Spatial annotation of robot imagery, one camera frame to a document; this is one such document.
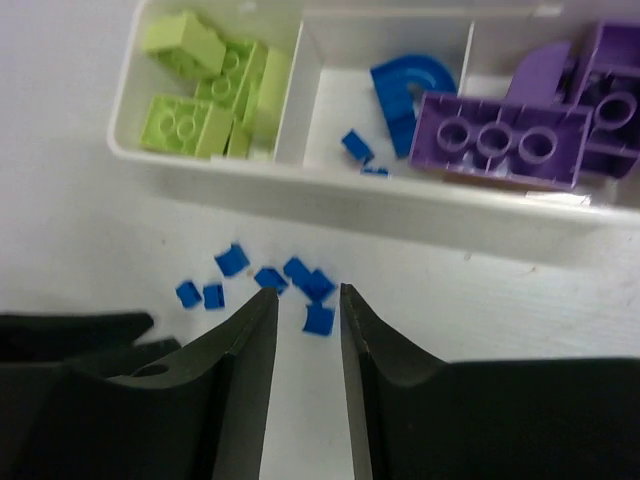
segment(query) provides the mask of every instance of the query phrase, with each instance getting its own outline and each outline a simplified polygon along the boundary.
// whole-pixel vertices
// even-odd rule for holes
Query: purple lego brick
[[[529,107],[426,93],[410,164],[570,189],[577,180],[591,109]]]
[[[600,22],[578,60],[567,102],[594,108],[585,171],[622,178],[640,158],[640,24]]]
[[[570,42],[546,45],[520,62],[506,99],[527,105],[551,105],[565,73]]]

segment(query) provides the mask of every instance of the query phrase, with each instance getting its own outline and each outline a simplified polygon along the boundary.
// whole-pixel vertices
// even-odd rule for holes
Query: green lego brick
[[[227,156],[233,158],[247,158],[250,143],[251,137],[242,128],[242,123],[235,120],[233,122],[233,127],[231,128],[229,144],[227,145]]]
[[[182,77],[196,80],[219,75],[227,50],[215,30],[191,11],[154,22],[142,48]]]
[[[285,53],[269,49],[258,98],[249,102],[253,101],[256,104],[255,111],[249,115],[249,122],[252,123],[245,125],[245,128],[255,135],[275,137],[278,134],[291,62],[291,57]]]
[[[266,57],[267,49],[260,42],[242,39],[227,41],[222,73],[215,78],[200,80],[196,98],[228,108],[242,121],[251,82],[262,74]]]
[[[221,155],[231,133],[231,112],[211,102],[156,95],[140,144],[161,152],[207,158]]]
[[[242,119],[242,128],[247,132],[253,130],[253,125],[256,119],[256,110],[258,108],[258,100],[260,100],[260,85],[262,83],[262,75],[256,77],[251,82],[249,87],[249,96],[247,98],[247,106],[244,110],[244,117]]]

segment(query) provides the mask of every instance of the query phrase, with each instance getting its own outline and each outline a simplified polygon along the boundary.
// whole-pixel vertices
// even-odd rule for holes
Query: hole in lego plate
[[[634,113],[635,108],[629,99],[611,95],[598,105],[595,116],[599,125],[617,129],[631,120]]]
[[[548,160],[555,151],[557,139],[554,137],[555,134],[551,130],[526,133],[521,140],[522,150],[527,154],[523,156],[523,160],[528,163],[542,163]]]
[[[504,155],[511,145],[511,135],[497,125],[486,127],[478,135],[478,145],[491,156]]]
[[[449,148],[460,148],[469,139],[469,131],[457,122],[443,123],[438,130],[438,136],[442,143]]]

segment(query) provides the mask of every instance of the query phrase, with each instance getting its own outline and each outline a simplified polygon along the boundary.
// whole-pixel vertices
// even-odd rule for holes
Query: white plastic container
[[[128,160],[209,170],[229,179],[250,176],[277,182],[279,188],[295,183],[330,195],[376,195],[443,207],[640,226],[640,168],[621,181],[582,176],[573,194],[558,194],[462,185],[442,175],[414,171],[406,160],[395,159],[369,75],[372,66],[406,53],[427,53],[449,67],[459,81],[460,94],[501,98],[518,62],[529,51],[557,40],[570,40],[579,50],[584,35],[601,18],[636,17],[640,22],[637,2],[508,3],[516,6],[472,2],[472,6],[455,7],[388,3],[388,7],[333,8],[315,2],[305,9],[296,0],[144,0],[132,24],[109,125],[109,146]],[[191,87],[140,47],[154,19],[185,8],[202,12],[227,33],[250,35],[293,55],[271,161],[262,161],[270,155],[259,147],[252,148],[248,160],[214,157],[210,161],[140,149],[138,139],[152,97],[193,94]],[[351,128],[372,147],[375,166],[390,169],[390,178],[359,173],[340,143]]]

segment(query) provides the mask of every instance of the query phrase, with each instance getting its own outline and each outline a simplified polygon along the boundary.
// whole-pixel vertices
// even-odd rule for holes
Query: small blue lego brick
[[[191,280],[186,280],[176,287],[176,295],[182,306],[191,309],[202,301],[202,296]]]
[[[291,257],[291,260],[284,266],[284,274],[291,278],[291,283],[296,287],[302,288],[307,279],[311,276],[311,272],[298,257]]]
[[[366,165],[373,160],[373,152],[369,146],[364,143],[355,130],[350,130],[342,138],[342,144],[345,146],[349,154],[358,162]]]
[[[322,303],[336,289],[336,286],[326,277],[322,270],[316,268],[300,289],[312,302]]]
[[[233,277],[249,266],[249,259],[237,243],[232,243],[229,250],[214,258],[225,277]]]
[[[389,176],[389,170],[387,170],[386,168],[363,168],[362,170],[360,170],[360,173],[368,173],[371,175],[381,175],[383,177],[388,177]]]
[[[334,314],[332,308],[325,308],[318,303],[307,305],[307,321],[302,331],[328,337],[333,330]]]
[[[224,290],[221,283],[212,283],[202,289],[204,295],[204,309],[217,310],[224,308]]]
[[[289,286],[287,281],[282,278],[282,275],[272,267],[264,267],[253,278],[262,288],[274,287],[278,291],[278,295],[282,294]]]

